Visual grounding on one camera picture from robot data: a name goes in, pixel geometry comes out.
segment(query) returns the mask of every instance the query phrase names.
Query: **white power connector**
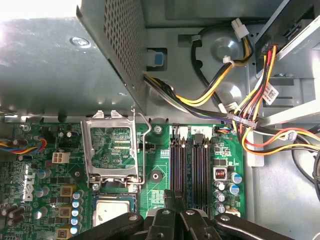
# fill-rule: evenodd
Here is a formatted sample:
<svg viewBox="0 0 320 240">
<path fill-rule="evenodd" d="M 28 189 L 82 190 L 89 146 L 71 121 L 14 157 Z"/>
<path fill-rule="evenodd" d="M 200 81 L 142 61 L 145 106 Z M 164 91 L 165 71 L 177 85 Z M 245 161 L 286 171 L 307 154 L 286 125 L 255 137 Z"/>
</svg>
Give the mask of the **white power connector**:
<svg viewBox="0 0 320 240">
<path fill-rule="evenodd" d="M 70 152 L 54 152 L 52 155 L 53 164 L 68 164 L 70 160 Z"/>
<path fill-rule="evenodd" d="M 246 27 L 246 25 L 242 24 L 240 18 L 236 18 L 231 22 L 232 28 L 234 30 L 234 34 L 236 35 L 236 38 L 240 42 L 242 38 L 247 36 L 249 34 L 249 31 Z"/>
</svg>

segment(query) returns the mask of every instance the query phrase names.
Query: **ram slot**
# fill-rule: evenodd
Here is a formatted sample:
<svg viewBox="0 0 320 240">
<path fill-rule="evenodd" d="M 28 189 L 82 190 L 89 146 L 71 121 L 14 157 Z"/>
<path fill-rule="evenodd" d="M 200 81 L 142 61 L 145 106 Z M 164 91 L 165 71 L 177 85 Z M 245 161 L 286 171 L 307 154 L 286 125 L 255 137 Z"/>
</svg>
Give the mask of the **ram slot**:
<svg viewBox="0 0 320 240">
<path fill-rule="evenodd" d="M 187 147 L 179 148 L 179 190 L 185 195 L 188 191 L 187 188 Z"/>
<path fill-rule="evenodd" d="M 205 166 L 205 177 L 204 177 L 204 183 L 205 183 L 205 209 L 208 218 L 211 218 L 211 212 L 212 212 L 212 179 L 211 179 L 211 164 L 210 164 L 210 154 L 211 154 L 211 147 L 210 145 L 207 148 L 204 148 L 204 163 Z"/>
<path fill-rule="evenodd" d="M 192 208 L 197 208 L 197 147 L 192 148 L 192 165 L 191 165 L 191 175 L 192 175 Z"/>
<path fill-rule="evenodd" d="M 170 190 L 175 190 L 175 162 L 178 157 L 176 153 L 176 146 L 170 146 Z"/>
</svg>

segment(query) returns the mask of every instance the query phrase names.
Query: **power connector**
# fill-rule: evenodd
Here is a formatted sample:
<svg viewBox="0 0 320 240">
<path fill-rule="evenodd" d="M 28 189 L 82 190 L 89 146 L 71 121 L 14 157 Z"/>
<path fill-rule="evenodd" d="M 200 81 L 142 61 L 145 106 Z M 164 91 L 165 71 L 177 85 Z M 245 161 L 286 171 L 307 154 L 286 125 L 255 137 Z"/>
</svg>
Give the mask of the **power connector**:
<svg viewBox="0 0 320 240">
<path fill-rule="evenodd" d="M 249 34 L 249 31 L 246 27 L 246 25 L 242 24 L 240 18 L 236 18 L 231 22 L 232 28 L 234 30 L 234 34 L 236 35 L 236 38 L 240 42 L 242 38 L 247 36 Z"/>
</svg>

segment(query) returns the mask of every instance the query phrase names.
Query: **mounting hole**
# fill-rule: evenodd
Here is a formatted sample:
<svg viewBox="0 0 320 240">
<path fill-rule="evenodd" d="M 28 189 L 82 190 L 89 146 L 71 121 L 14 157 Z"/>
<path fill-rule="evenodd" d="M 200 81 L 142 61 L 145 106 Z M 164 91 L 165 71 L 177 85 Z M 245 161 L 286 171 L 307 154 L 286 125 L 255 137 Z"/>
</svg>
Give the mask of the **mounting hole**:
<svg viewBox="0 0 320 240">
<path fill-rule="evenodd" d="M 205 233 L 205 234 L 204 234 L 204 237 L 205 237 L 206 239 L 211 239 L 212 235 L 211 235 L 210 233 Z"/>
<path fill-rule="evenodd" d="M 203 66 L 204 64 L 202 63 L 201 60 L 196 60 L 195 65 L 196 65 L 198 68 L 202 68 L 202 66 Z"/>
</svg>

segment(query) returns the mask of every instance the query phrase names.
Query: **chip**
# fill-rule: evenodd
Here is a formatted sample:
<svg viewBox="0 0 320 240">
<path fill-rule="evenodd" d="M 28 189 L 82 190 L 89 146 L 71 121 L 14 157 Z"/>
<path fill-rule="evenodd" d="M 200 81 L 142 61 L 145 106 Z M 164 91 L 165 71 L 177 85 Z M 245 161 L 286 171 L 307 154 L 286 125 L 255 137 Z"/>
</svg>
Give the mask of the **chip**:
<svg viewBox="0 0 320 240">
<path fill-rule="evenodd" d="M 129 201 L 98 200 L 93 213 L 93 226 L 96 227 L 129 211 Z"/>
<path fill-rule="evenodd" d="M 122 214 L 135 212 L 136 195 L 115 193 L 96 196 L 93 200 L 93 227 L 103 224 Z"/>
<path fill-rule="evenodd" d="M 50 203 L 51 204 L 55 204 L 57 202 L 57 198 L 56 197 L 50 197 Z"/>
<path fill-rule="evenodd" d="M 48 224 L 55 224 L 55 218 L 54 217 L 49 217 Z"/>
</svg>

